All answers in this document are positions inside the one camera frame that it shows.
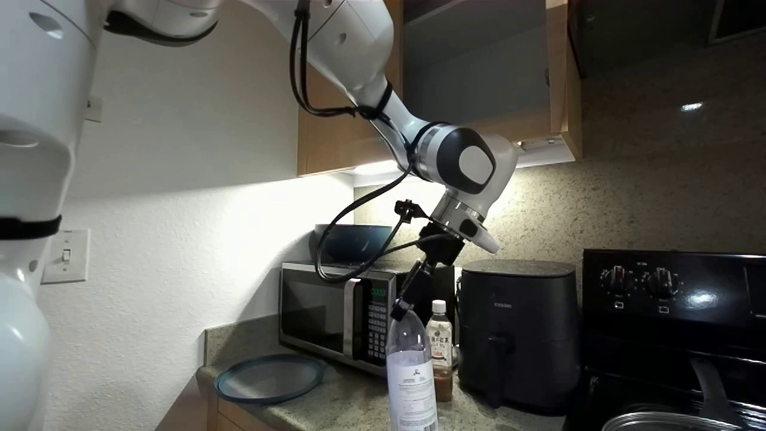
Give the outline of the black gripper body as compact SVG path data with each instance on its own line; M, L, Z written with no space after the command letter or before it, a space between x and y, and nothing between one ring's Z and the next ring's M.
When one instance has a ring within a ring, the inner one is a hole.
M402 322L408 311L415 311L418 305L430 294L432 279L439 266L454 266L461 256L464 239L443 230L439 222L430 222L418 239L418 246L424 251L424 258L413 266L406 279L401 297L394 303L390 317Z

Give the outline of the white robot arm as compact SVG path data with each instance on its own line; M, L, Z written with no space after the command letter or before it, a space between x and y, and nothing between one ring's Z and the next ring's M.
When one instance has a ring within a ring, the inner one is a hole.
M383 0L244 0L290 40L290 84L306 113L305 73L336 84L345 116L387 139L401 170L445 187L420 246L427 258L396 303L411 311L424 276L473 242L517 165L500 136L413 116L387 76L396 25ZM99 38L106 30L195 44L224 0L0 0L0 431L28 431L49 371L50 327L36 303L42 258L60 233Z

